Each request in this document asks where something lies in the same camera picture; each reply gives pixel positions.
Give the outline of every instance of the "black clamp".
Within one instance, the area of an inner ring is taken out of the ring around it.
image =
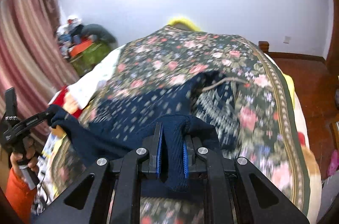
[[[139,224],[142,179],[157,179],[161,124],[154,136],[124,158],[99,158],[79,179],[60,194],[36,223],[106,223],[114,184],[116,193],[110,224]],[[199,139],[185,138],[189,179],[206,181],[204,223],[309,223],[298,208],[248,159],[220,157],[201,146]]]
[[[25,178],[26,183],[32,190],[39,183],[37,175],[27,166],[29,160],[26,158],[24,138],[30,133],[30,129],[45,121],[49,113],[38,113],[22,122],[17,117],[17,100],[14,88],[5,92],[6,112],[0,122],[0,144],[7,151],[16,151],[23,155],[18,166]]]

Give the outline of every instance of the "pink object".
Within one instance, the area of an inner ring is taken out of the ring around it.
[[[331,162],[330,162],[328,170],[327,170],[327,175],[328,176],[333,175],[337,171],[337,168],[339,166],[338,161],[339,161],[338,160],[338,151],[335,150],[332,153]]]
[[[305,135],[302,134],[301,132],[298,132],[298,138],[299,138],[299,142],[302,146],[306,145],[306,141],[305,141]]]
[[[254,131],[254,126],[258,117],[255,111],[251,110],[249,107],[243,106],[240,110],[240,126],[247,128],[250,132]]]

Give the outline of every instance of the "orange cloth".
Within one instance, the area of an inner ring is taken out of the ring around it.
[[[34,201],[37,188],[30,190],[11,168],[7,181],[6,197],[19,218],[29,224],[31,206]]]
[[[69,52],[69,55],[71,58],[75,57],[77,54],[80,54],[81,52],[85,51],[89,46],[91,46],[93,42],[91,40],[86,40],[84,42],[81,42],[78,45],[75,45],[73,49]]]

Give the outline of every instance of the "pink striped curtain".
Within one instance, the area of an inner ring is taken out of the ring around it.
[[[57,0],[0,0],[0,115],[4,92],[15,87],[19,117],[44,111],[54,94],[79,78],[55,38]],[[37,127],[47,135],[46,124]]]

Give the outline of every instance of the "person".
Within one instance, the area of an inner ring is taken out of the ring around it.
[[[33,139],[28,139],[27,142],[28,148],[26,149],[26,158],[30,159],[28,167],[35,173],[38,173],[38,158],[34,156],[35,148],[33,146]],[[17,163],[20,159],[22,159],[22,154],[12,152],[10,157],[12,168],[7,180],[6,198],[23,223],[29,224],[31,206],[34,201],[35,194],[37,193],[37,189],[34,188],[33,190],[30,190],[28,185],[25,183],[24,176]]]

